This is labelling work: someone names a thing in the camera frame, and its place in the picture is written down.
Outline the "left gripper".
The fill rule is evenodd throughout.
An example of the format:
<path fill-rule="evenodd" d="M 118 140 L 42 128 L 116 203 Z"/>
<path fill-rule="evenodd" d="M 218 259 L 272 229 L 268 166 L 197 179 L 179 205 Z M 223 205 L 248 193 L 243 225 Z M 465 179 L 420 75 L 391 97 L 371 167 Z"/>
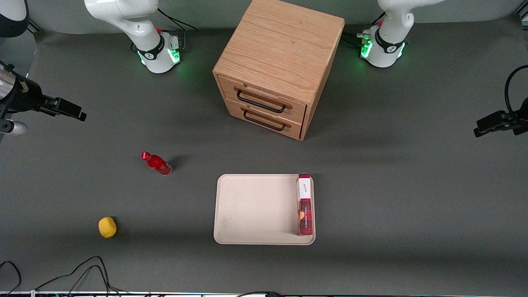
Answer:
<path fill-rule="evenodd" d="M 512 121 L 510 113 L 496 111 L 477 121 L 477 128 L 474 129 L 475 137 L 482 137 L 488 133 L 500 130 L 513 130 L 514 135 L 521 135 L 528 131 L 528 98 L 523 100 L 519 110 L 513 112 Z"/>

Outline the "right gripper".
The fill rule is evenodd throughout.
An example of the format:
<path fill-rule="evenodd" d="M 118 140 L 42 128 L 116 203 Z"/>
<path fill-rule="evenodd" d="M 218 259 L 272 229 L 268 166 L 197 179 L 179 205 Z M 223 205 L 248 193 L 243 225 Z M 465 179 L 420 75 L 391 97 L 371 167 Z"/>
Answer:
<path fill-rule="evenodd" d="M 45 97 L 44 105 L 38 111 L 49 116 L 64 115 L 76 120 L 85 121 L 87 114 L 82 108 L 60 97 Z M 21 75 L 2 75 L 0 79 L 1 119 L 5 120 L 8 113 L 35 110 L 42 100 L 40 87 L 34 81 Z"/>

